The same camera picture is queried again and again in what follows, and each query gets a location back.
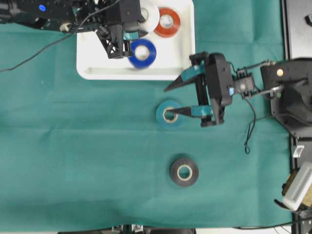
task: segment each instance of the blue light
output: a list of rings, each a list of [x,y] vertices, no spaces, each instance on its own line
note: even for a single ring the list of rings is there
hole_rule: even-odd
[[[45,5],[40,4],[39,5],[39,10],[42,11],[42,12],[45,12],[47,10],[47,8],[45,7]]]

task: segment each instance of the red tape roll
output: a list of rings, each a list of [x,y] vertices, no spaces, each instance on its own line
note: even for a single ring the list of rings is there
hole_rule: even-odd
[[[163,38],[174,36],[181,26],[181,19],[177,12],[170,8],[160,8],[160,20],[155,33]]]

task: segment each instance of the white tape roll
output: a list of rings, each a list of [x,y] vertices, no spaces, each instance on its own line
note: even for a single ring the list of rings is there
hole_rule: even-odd
[[[140,0],[140,5],[142,15],[146,19],[140,25],[140,30],[150,33],[156,29],[159,23],[159,9],[149,0]]]

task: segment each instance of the white electronic device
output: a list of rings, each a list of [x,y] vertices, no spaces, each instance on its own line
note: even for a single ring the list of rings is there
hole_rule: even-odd
[[[284,205],[292,211],[297,211],[311,184],[312,163],[304,162],[284,196]]]

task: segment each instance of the blue tape roll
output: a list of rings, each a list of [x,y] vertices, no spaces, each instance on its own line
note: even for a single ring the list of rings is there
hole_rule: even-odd
[[[158,124],[165,129],[177,128],[181,125],[183,117],[181,115],[175,115],[173,120],[165,119],[165,112],[169,109],[178,109],[181,108],[181,104],[168,100],[161,103],[156,110],[156,120]]]
[[[149,55],[145,60],[140,60],[136,57],[136,49],[139,46],[145,46],[148,51]],[[133,56],[129,57],[130,63],[133,64],[134,67],[143,69],[149,67],[156,59],[156,47],[147,39],[139,39],[139,40],[134,40],[131,42],[131,50],[133,52]]]

